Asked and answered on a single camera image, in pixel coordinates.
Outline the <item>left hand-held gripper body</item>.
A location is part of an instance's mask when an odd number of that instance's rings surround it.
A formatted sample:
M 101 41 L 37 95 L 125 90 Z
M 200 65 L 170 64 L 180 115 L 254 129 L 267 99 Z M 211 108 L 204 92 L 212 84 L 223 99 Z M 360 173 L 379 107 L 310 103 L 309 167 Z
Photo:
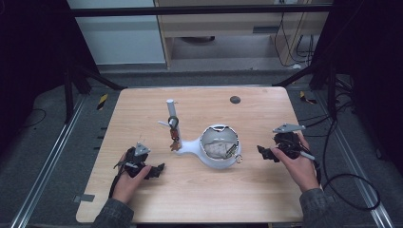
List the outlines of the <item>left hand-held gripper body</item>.
M 135 146 L 130 147 L 126 152 L 124 159 L 117 163 L 119 167 L 119 175 L 126 172 L 131 178 L 136 177 L 145 167 L 145 161 L 148 157 L 150 149 L 138 142 Z

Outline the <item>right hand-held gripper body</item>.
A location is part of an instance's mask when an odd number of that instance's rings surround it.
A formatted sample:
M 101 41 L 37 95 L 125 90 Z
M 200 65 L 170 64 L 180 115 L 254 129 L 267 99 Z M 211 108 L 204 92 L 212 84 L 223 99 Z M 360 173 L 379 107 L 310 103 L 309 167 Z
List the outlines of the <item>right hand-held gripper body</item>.
M 302 146 L 297 135 L 297 131 L 304 130 L 304 125 L 283 123 L 273 129 L 275 133 L 274 141 L 280 149 L 290 159 L 296 159 L 302 151 Z

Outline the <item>brown keychain with ring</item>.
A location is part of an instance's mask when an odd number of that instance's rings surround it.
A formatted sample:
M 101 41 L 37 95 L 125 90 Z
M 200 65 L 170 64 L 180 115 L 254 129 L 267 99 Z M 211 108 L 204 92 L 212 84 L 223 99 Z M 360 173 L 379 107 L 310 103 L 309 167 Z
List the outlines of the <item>brown keychain with ring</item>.
M 168 125 L 170 127 L 170 137 L 172 140 L 170 148 L 172 151 L 178 151 L 182 147 L 179 131 L 179 119 L 176 116 L 170 116 L 168 118 Z

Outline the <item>white quilted pouch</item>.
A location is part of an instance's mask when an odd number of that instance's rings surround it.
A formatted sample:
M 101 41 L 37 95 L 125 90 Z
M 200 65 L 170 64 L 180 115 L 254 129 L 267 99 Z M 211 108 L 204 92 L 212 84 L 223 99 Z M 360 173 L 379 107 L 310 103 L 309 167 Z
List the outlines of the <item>white quilted pouch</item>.
M 206 155 L 214 160 L 227 161 L 234 159 L 236 163 L 243 160 L 239 147 L 231 142 L 212 142 L 204 146 Z

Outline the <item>white bowl with jagged rim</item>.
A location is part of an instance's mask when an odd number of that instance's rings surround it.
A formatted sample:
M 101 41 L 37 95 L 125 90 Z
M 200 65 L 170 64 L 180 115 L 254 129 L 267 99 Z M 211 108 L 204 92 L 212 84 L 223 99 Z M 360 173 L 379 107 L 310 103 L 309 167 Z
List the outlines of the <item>white bowl with jagged rim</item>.
M 203 148 L 206 144 L 219 142 L 234 143 L 240 150 L 240 140 L 237 132 L 232 127 L 225 124 L 214 124 L 207 127 L 201 134 L 200 142 L 201 150 L 204 153 Z

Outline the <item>white stand with pole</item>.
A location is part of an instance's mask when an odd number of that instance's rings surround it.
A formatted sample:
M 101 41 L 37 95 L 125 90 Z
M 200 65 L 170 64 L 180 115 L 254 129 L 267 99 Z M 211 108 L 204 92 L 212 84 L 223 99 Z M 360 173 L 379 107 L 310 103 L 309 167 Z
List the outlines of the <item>white stand with pole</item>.
M 167 110 L 168 110 L 168 114 L 169 114 L 168 118 L 170 116 L 176 116 L 178 118 L 177 112 L 176 112 L 176 107 L 175 107 L 175 101 L 173 99 L 168 99 L 166 101 L 166 105 L 167 105 Z M 161 124 L 167 126 L 169 128 L 169 131 L 170 131 L 170 127 L 168 125 L 168 120 L 167 120 L 166 123 L 161 122 Z M 201 142 L 200 142 L 201 136 L 199 136 L 197 139 L 195 139 L 193 141 L 185 141 L 181 136 L 180 120 L 179 120 L 179 131 L 180 131 L 182 147 L 178 151 L 173 151 L 177 155 L 180 155 L 180 156 L 184 155 L 184 154 L 194 155 L 194 156 L 198 157 L 199 160 L 204 165 L 206 165 L 206 166 L 208 166 L 210 168 L 214 168 L 214 169 L 226 169 L 226 168 L 229 168 L 230 166 L 232 166 L 232 165 L 234 165 L 236 163 L 234 159 L 230 159 L 230 160 L 227 160 L 227 161 L 217 161 L 217 160 L 209 159 L 206 156 L 206 154 L 202 151 Z

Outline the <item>person's left hand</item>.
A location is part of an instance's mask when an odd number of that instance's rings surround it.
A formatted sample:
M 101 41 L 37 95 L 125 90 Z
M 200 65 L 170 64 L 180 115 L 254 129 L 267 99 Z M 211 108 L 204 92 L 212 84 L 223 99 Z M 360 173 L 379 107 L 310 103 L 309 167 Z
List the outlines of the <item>person's left hand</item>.
M 115 184 L 112 198 L 128 204 L 150 169 L 150 165 L 145 166 L 134 178 L 131 178 L 126 172 L 122 173 Z

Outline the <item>person's right hand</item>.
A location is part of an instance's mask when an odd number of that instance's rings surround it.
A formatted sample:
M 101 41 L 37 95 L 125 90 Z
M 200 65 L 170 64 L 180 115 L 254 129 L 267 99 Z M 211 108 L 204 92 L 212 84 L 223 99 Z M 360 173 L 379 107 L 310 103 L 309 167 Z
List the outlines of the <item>person's right hand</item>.
M 320 187 L 317 181 L 317 172 L 311 160 L 303 156 L 294 160 L 290 159 L 276 147 L 272 148 L 272 152 L 285 165 L 302 193 Z

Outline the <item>yellow black tape piece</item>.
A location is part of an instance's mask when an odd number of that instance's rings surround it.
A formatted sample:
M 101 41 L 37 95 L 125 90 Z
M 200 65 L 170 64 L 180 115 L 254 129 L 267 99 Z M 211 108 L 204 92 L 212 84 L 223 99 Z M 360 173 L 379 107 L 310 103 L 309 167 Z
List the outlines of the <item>yellow black tape piece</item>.
M 305 103 L 312 104 L 312 105 L 317 104 L 317 100 L 308 99 L 303 91 L 299 92 L 299 98 L 300 98 L 301 101 L 303 101 Z
M 101 96 L 101 98 L 100 98 L 100 100 L 99 100 L 99 103 L 97 104 L 97 107 L 96 107 L 97 110 L 103 109 L 103 107 L 104 107 L 104 105 L 105 105 L 105 103 L 106 103 L 107 97 L 108 97 L 108 94 L 107 94 L 107 93 L 106 93 L 106 94 L 103 94 L 103 95 Z

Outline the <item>black metal stand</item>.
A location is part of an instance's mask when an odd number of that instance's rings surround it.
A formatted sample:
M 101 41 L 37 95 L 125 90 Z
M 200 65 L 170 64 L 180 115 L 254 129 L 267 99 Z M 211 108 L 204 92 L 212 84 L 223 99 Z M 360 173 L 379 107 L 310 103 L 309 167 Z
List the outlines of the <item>black metal stand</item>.
M 310 64 L 308 67 L 300 70 L 274 86 L 287 87 L 305 75 L 312 74 L 313 78 L 309 87 L 317 90 L 327 84 L 327 110 L 333 120 L 336 119 L 336 68 L 331 61 L 319 60 Z
M 63 69 L 66 104 L 66 124 L 68 124 L 72 120 L 74 114 L 72 87 L 75 86 L 80 94 L 88 94 L 91 91 L 91 85 L 87 81 L 87 77 L 94 79 L 99 83 L 114 90 L 125 89 L 124 86 L 117 85 L 104 78 L 99 72 L 96 72 L 84 66 L 73 64 L 66 65 Z

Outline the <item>black curtain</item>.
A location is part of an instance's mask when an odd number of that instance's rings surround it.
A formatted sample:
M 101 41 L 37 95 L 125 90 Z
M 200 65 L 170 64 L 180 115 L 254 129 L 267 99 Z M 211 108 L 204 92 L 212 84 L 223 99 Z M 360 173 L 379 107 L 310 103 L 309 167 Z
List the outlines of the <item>black curtain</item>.
M 314 60 L 333 52 L 381 156 L 403 176 L 403 0 L 333 0 Z
M 64 68 L 98 68 L 67 0 L 0 0 L 0 155 Z

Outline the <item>white cabinet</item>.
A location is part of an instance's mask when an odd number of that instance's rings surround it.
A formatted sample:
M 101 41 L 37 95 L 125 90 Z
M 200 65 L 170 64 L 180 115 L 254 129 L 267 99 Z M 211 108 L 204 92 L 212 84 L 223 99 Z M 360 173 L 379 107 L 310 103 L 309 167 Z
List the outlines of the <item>white cabinet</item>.
M 67 0 L 72 10 L 153 7 L 153 0 Z M 98 66 L 164 64 L 157 17 L 77 17 Z

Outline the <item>wooden desk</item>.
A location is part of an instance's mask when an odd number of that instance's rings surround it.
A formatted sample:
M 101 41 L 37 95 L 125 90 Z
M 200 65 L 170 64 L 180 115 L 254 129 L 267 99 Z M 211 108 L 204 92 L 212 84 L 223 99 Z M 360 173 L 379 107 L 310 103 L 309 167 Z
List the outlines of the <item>wooden desk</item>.
M 153 0 L 157 7 L 230 6 L 230 5 L 307 5 L 332 0 Z M 164 38 L 232 35 L 269 35 L 279 60 L 291 64 L 297 42 L 302 36 L 319 35 L 328 13 L 278 12 L 160 15 L 158 21 Z

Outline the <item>aluminium floor rail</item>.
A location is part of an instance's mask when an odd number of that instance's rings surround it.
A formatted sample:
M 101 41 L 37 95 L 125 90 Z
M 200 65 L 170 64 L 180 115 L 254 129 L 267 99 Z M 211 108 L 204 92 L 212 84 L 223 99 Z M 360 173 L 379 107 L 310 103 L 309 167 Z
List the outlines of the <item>aluminium floor rail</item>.
M 351 146 L 348 144 L 345 135 L 343 134 L 340 127 L 337 125 L 337 120 L 336 119 L 333 120 L 330 114 L 328 113 L 325 96 L 317 92 L 316 96 L 317 101 L 326 116 L 325 120 L 330 125 L 328 132 L 326 133 L 325 145 L 323 147 L 322 152 L 322 170 L 324 172 L 324 178 L 326 179 L 326 183 L 323 184 L 323 187 L 329 186 L 332 189 L 332 191 L 350 207 L 359 211 L 369 212 L 372 215 L 377 228 L 395 228 L 389 214 L 387 213 L 385 207 L 382 204 L 378 190 L 368 180 L 366 173 L 359 164 L 356 156 L 353 153 Z M 348 166 L 349 172 L 335 174 L 329 178 L 326 171 L 326 151 L 329 139 L 331 137 L 333 137 L 336 140 L 336 144 L 338 146 L 338 152 L 343 157 L 344 162 Z M 349 179 L 354 180 L 354 183 L 360 193 L 360 196 L 362 197 L 362 200 L 365 202 L 364 206 L 355 205 L 351 201 L 346 200 L 332 185 L 332 181 L 341 177 L 348 177 Z
M 26 228 L 29 219 L 35 210 L 39 199 L 42 197 L 45 188 L 48 184 L 48 180 L 53 173 L 53 170 L 59 161 L 59 158 L 62 152 L 65 149 L 67 141 L 71 135 L 71 132 L 76 125 L 82 110 L 83 106 L 87 100 L 87 95 L 79 95 L 78 101 L 73 107 L 73 114 L 70 120 L 63 125 L 63 128 L 58 135 L 57 140 L 52 146 L 48 157 L 42 166 L 34 184 L 32 185 L 29 193 L 24 200 L 24 203 L 18 210 L 17 214 L 13 218 L 10 228 Z

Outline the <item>black horizontal frame bar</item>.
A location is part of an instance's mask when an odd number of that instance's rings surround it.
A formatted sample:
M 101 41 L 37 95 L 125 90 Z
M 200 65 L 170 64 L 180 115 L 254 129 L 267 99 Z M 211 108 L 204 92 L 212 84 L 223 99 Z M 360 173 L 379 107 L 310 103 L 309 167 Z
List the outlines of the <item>black horizontal frame bar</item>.
M 192 15 L 233 13 L 278 13 L 278 12 L 324 12 L 333 9 L 332 4 L 307 5 L 230 5 L 230 6 L 185 6 L 115 9 L 72 9 L 75 17 L 98 16 L 148 16 L 148 15 Z

